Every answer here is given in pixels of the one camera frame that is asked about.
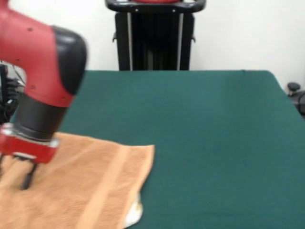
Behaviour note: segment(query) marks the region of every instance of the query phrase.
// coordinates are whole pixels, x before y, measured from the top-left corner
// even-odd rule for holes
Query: red object
[[[16,137],[15,135],[8,135],[5,133],[6,126],[10,124],[4,124],[0,131],[0,151],[4,155],[11,156],[22,156],[29,159],[33,163],[49,163],[54,157],[56,150],[59,147],[59,140],[54,139],[55,143],[52,141],[49,144],[39,144],[34,141],[24,140]]]
[[[153,4],[162,4],[162,3],[176,3],[180,2],[179,0],[134,0],[135,2],[141,3],[153,3]]]
[[[62,85],[52,28],[8,8],[0,0],[0,60],[24,69],[24,93],[44,104],[69,107],[73,96]]]

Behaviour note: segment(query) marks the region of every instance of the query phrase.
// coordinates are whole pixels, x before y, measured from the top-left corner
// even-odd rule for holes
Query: towel
[[[152,164],[154,146],[57,133],[54,159],[20,185],[31,164],[5,157],[0,229],[123,229]]]

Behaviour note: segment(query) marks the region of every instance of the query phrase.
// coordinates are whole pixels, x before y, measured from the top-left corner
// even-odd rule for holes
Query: green table
[[[133,229],[305,228],[305,123],[269,72],[88,72],[61,131],[156,146]]]

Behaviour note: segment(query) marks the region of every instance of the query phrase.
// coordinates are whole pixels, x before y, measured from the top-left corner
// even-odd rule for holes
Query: cable
[[[15,65],[12,65],[12,66],[13,66],[13,69],[14,69],[16,75],[18,76],[18,78],[21,80],[21,82],[23,83],[23,85],[25,85],[25,82],[23,81],[22,77],[21,77],[20,74],[18,73],[18,71],[17,71]]]
[[[0,101],[0,125],[10,121],[22,96],[22,92],[19,92],[18,88],[21,86],[21,83],[23,83],[23,80],[18,72],[16,72],[16,74],[20,78],[20,81],[16,78],[9,78],[7,65],[0,64],[2,93],[2,101]]]

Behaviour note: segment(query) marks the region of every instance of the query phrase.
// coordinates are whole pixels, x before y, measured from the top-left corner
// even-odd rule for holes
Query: black cylinder
[[[15,130],[28,139],[50,141],[58,131],[66,111],[67,107],[47,105],[25,94],[16,112]]]

